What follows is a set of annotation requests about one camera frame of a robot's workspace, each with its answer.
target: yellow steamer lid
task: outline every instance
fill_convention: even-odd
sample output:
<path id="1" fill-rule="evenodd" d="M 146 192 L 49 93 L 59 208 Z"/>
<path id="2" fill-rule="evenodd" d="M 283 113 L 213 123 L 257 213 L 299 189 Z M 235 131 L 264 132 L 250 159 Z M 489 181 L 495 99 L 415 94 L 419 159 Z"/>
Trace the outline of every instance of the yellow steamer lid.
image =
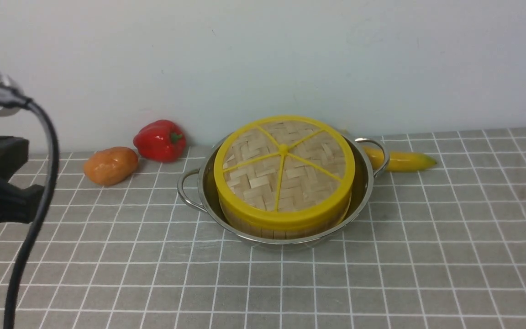
<path id="1" fill-rule="evenodd" d="M 260 119 L 219 148 L 214 176 L 236 229 L 269 238 L 319 233 L 344 218 L 355 174 L 346 140 L 320 121 Z"/>

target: plastic pepper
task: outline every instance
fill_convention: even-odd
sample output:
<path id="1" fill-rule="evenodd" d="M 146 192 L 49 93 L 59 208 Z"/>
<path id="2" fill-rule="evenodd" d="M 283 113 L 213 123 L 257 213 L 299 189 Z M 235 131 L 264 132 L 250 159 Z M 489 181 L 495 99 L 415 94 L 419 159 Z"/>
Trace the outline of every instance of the plastic pepper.
<path id="1" fill-rule="evenodd" d="M 172 162 L 182 155 L 186 137 L 172 121 L 158 120 L 143 127 L 133 138 L 139 154 L 159 162 Z"/>

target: yellow banana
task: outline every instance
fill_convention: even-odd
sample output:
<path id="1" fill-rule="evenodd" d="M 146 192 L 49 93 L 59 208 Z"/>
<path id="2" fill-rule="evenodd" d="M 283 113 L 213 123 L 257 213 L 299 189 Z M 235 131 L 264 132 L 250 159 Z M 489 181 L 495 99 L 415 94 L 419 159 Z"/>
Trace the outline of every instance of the yellow banana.
<path id="1" fill-rule="evenodd" d="M 363 146 L 365 152 L 371 160 L 373 169 L 377 169 L 383 163 L 383 152 L 380 149 Z M 391 160 L 387 166 L 387 171 L 418 171 L 426 170 L 437 165 L 436 160 L 426 154 L 415 152 L 389 152 Z"/>

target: white wall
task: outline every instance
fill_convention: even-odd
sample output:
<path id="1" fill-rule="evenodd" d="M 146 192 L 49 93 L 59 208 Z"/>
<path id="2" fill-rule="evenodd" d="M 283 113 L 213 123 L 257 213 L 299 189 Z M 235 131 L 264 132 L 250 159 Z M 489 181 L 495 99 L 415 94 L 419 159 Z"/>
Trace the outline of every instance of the white wall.
<path id="1" fill-rule="evenodd" d="M 357 135 L 526 126 L 526 1 L 0 0 L 0 69 L 64 150 L 301 114 Z M 31 115 L 0 135 L 44 150 Z"/>

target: metal handle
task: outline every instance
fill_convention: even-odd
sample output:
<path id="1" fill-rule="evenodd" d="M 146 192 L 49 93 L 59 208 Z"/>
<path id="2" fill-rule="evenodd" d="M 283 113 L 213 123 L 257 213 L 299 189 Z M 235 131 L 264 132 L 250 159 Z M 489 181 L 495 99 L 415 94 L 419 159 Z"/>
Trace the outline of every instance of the metal handle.
<path id="1" fill-rule="evenodd" d="M 206 208 L 204 208 L 204 206 L 198 202 L 195 202 L 193 200 L 190 200 L 190 198 L 188 198 L 188 196 L 186 195 L 186 191 L 184 191 L 184 181 L 186 181 L 186 179 L 192 175 L 196 175 L 200 172 L 200 169 L 192 169 L 190 171 L 186 171 L 185 173 L 182 174 L 182 177 L 180 177 L 180 179 L 178 179 L 178 194 L 180 195 L 180 197 L 182 198 L 182 201 L 188 205 L 190 208 L 194 208 L 198 211 L 204 211 L 204 212 L 207 212 L 206 211 Z"/>
<path id="2" fill-rule="evenodd" d="M 387 148 L 384 147 L 384 145 L 382 143 L 377 142 L 376 140 L 370 139 L 370 138 L 362 138 L 361 137 L 361 138 L 355 139 L 354 141 L 357 142 L 357 143 L 371 143 L 371 144 L 375 144 L 383 152 L 383 163 L 380 165 L 380 167 L 377 170 L 375 170 L 373 172 L 373 177 L 376 178 L 378 175 L 380 175 L 380 173 L 382 173 L 384 171 L 384 169 L 386 169 L 386 167 L 389 165 L 389 161 L 391 160 L 391 156 L 390 156 L 389 152 L 387 151 Z"/>

